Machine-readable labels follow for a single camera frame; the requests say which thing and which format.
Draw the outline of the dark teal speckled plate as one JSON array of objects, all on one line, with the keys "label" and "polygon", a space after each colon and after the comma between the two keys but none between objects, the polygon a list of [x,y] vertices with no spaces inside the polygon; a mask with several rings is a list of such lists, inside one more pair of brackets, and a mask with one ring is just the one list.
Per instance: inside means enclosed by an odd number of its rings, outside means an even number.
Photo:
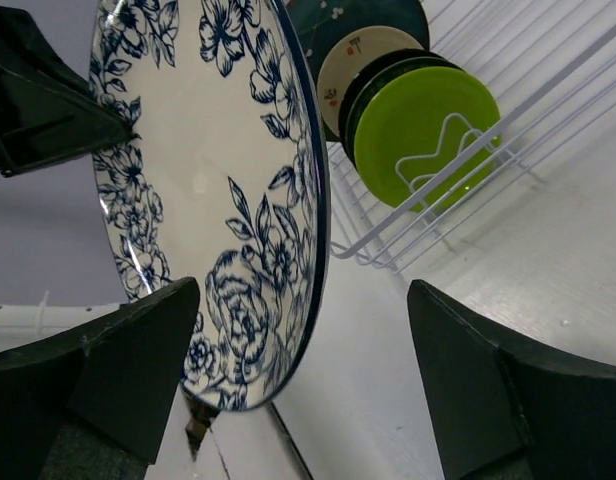
[{"label": "dark teal speckled plate", "polygon": [[389,26],[430,46],[429,24],[416,0],[295,0],[286,5],[305,53],[325,56],[347,34],[361,28]]}]

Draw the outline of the cream beige plate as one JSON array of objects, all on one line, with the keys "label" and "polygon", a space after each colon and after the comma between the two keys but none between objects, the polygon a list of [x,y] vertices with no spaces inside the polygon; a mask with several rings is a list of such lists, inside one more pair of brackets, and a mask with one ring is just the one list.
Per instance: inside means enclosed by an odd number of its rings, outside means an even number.
[{"label": "cream beige plate", "polygon": [[407,32],[376,25],[347,34],[328,52],[317,76],[317,94],[324,123],[336,138],[341,104],[355,76],[380,56],[406,48],[423,45]]}]

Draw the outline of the lime green plate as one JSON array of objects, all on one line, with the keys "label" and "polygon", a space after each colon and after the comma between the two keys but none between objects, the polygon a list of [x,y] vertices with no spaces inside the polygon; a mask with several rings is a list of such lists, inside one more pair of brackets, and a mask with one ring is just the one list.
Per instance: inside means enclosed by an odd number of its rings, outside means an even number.
[{"label": "lime green plate", "polygon": [[354,132],[354,161],[367,189],[398,207],[471,145],[474,128],[500,120],[490,91],[456,68],[426,66],[404,72],[374,94]]}]

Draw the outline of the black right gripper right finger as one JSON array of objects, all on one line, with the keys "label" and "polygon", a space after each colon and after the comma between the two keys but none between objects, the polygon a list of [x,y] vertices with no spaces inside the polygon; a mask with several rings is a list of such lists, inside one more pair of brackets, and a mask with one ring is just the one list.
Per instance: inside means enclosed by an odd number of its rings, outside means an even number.
[{"label": "black right gripper right finger", "polygon": [[616,366],[411,282],[411,336],[447,479],[616,479]]}]

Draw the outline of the black plate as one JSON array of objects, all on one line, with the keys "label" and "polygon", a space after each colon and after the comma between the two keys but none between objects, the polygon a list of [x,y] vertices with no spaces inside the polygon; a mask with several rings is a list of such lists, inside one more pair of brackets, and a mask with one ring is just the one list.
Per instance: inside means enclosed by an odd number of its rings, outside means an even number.
[{"label": "black plate", "polygon": [[420,58],[429,56],[431,51],[425,49],[417,49],[417,48],[406,48],[395,50],[384,54],[373,61],[371,61],[368,65],[366,65],[351,81],[349,87],[346,90],[343,101],[341,103],[341,108],[339,110],[338,116],[338,129],[339,129],[339,141],[346,152],[349,153],[349,148],[347,147],[347,133],[346,126],[349,114],[351,113],[353,104],[360,92],[364,88],[364,86],[372,80],[372,78],[377,75],[383,69],[389,67],[390,65],[397,63],[399,61],[403,61],[409,58]]}]

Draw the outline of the blue floral white plate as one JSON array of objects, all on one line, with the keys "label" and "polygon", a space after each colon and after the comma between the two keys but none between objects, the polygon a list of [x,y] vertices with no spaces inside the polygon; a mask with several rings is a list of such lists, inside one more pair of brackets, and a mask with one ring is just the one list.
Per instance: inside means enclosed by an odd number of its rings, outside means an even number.
[{"label": "blue floral white plate", "polygon": [[330,252],[325,138],[285,4],[102,1],[89,82],[133,130],[93,157],[128,298],[194,277],[183,390],[260,407],[307,349]]}]

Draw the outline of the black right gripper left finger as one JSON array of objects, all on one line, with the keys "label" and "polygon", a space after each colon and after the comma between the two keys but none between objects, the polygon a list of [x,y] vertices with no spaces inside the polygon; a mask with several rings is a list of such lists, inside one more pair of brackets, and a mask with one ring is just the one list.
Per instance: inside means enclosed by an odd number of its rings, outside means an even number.
[{"label": "black right gripper left finger", "polygon": [[142,479],[155,464],[196,323],[179,279],[0,352],[0,479]]}]

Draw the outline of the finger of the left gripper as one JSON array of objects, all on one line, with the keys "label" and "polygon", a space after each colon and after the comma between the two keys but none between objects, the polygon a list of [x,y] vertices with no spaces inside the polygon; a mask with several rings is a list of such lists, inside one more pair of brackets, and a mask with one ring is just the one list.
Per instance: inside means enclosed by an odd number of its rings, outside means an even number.
[{"label": "finger of the left gripper", "polygon": [[22,175],[132,139],[25,10],[0,7],[0,174]]}]

